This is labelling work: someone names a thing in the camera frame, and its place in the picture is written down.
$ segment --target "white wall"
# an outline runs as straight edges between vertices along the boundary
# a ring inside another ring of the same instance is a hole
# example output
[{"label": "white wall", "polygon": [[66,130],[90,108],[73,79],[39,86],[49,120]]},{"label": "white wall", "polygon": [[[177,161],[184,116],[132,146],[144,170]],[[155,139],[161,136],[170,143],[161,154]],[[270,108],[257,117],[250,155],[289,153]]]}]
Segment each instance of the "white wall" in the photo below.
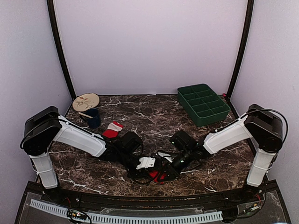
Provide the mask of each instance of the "white wall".
[{"label": "white wall", "polygon": [[299,223],[299,1],[255,1],[248,44],[232,102],[239,113],[257,103],[282,112],[290,133],[269,173],[292,223]]},{"label": "white wall", "polygon": [[46,1],[1,1],[0,223],[14,223],[27,181],[35,177],[19,146],[25,121],[49,105],[63,114],[70,103]]},{"label": "white wall", "polygon": [[247,0],[56,0],[77,95],[227,91]]}]

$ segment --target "metal vent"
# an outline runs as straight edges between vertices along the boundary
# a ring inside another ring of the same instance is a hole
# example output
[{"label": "metal vent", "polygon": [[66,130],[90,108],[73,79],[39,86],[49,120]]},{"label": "metal vent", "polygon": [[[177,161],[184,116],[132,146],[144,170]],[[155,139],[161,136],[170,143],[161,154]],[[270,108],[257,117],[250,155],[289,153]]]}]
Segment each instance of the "metal vent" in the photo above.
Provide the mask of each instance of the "metal vent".
[{"label": "metal vent", "polygon": [[[48,204],[35,199],[31,200],[30,206],[55,216],[67,218],[67,208],[58,205]],[[92,212],[87,213],[91,218],[93,224],[201,224],[221,221],[222,212],[211,212],[207,214],[198,214],[191,216],[178,217],[123,217],[123,216],[109,216],[96,214]]]}]

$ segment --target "round wooden board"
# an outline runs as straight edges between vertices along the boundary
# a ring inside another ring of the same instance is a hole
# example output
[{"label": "round wooden board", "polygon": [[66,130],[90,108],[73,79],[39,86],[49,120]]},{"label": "round wooden board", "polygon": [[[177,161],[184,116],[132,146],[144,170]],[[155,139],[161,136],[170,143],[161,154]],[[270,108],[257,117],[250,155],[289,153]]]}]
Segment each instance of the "round wooden board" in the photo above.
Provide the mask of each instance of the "round wooden board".
[{"label": "round wooden board", "polygon": [[72,105],[75,111],[84,112],[90,108],[96,107],[99,102],[100,98],[97,94],[88,93],[77,97]]}]

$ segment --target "blue mug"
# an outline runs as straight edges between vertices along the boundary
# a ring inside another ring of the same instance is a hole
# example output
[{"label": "blue mug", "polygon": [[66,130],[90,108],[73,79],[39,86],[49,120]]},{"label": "blue mug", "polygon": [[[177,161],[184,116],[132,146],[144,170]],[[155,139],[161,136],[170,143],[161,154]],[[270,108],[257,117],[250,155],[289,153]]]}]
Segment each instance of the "blue mug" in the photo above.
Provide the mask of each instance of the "blue mug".
[{"label": "blue mug", "polygon": [[101,118],[100,118],[99,111],[97,109],[94,108],[88,109],[87,111],[85,111],[85,114],[92,117],[92,118],[86,118],[81,116],[82,120],[87,122],[90,128],[97,128],[101,125]]}]

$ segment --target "green plastic bin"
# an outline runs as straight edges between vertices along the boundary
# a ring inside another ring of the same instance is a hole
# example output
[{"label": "green plastic bin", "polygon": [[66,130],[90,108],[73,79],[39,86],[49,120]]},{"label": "green plastic bin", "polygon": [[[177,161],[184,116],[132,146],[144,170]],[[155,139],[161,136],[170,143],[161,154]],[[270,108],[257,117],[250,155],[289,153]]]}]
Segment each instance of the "green plastic bin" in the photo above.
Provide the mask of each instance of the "green plastic bin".
[{"label": "green plastic bin", "polygon": [[230,111],[207,84],[178,88],[178,101],[198,127],[224,120]]}]

